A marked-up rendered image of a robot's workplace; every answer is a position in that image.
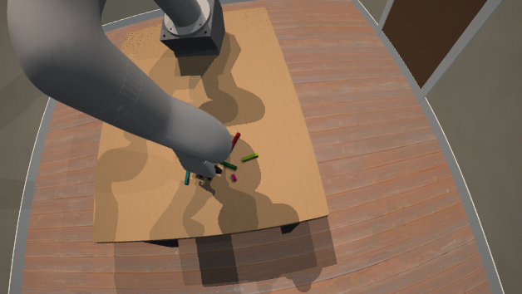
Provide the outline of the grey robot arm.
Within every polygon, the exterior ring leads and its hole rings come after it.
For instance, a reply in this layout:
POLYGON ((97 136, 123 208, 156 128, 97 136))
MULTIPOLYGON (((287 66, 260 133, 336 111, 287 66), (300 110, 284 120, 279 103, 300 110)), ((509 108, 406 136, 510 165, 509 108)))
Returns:
MULTIPOLYGON (((207 0, 154 1, 177 36, 197 32, 209 19, 207 0)), ((101 26, 105 4, 7 0, 12 46, 30 82, 71 108, 173 149, 185 165, 224 162, 233 146, 226 127, 165 93, 108 39, 101 26)))

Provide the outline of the lime green rod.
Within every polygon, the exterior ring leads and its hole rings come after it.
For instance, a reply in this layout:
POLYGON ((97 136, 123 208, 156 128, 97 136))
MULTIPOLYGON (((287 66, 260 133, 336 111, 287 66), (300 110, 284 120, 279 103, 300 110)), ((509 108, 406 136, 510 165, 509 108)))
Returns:
POLYGON ((257 153, 255 153, 255 154, 251 154, 251 155, 246 156, 246 157, 243 157, 242 159, 243 159, 243 161, 247 161, 247 160, 249 160, 249 159, 253 159, 253 158, 256 158, 256 157, 258 157, 258 154, 257 154, 257 153))

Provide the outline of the red rod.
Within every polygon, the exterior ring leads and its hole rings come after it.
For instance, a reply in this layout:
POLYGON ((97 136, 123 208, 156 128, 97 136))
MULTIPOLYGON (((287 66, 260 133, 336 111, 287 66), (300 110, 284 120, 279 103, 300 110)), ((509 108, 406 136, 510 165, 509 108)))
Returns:
MULTIPOLYGON (((237 142, 237 140, 238 140, 239 136, 240 136, 240 133, 239 133, 239 132, 237 132, 237 134, 236 134, 236 136, 234 137, 234 140, 233 140, 233 146, 232 146, 232 150, 233 150, 233 148, 234 148, 234 146, 235 146, 235 144, 236 144, 236 142, 237 142)), ((232 150, 231 150, 231 152, 232 152, 232 150)))

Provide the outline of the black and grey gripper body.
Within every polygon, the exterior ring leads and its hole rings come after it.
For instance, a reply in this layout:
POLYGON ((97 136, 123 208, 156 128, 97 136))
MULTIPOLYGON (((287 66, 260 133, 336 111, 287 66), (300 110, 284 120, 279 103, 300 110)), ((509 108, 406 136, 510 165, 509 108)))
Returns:
POLYGON ((216 170, 214 168, 215 165, 219 164, 211 164, 210 162, 203 161, 202 163, 195 165, 195 166, 188 166, 185 164, 182 164, 180 161, 180 164, 182 167, 193 174, 202 175, 204 177, 213 178, 216 174, 216 170))

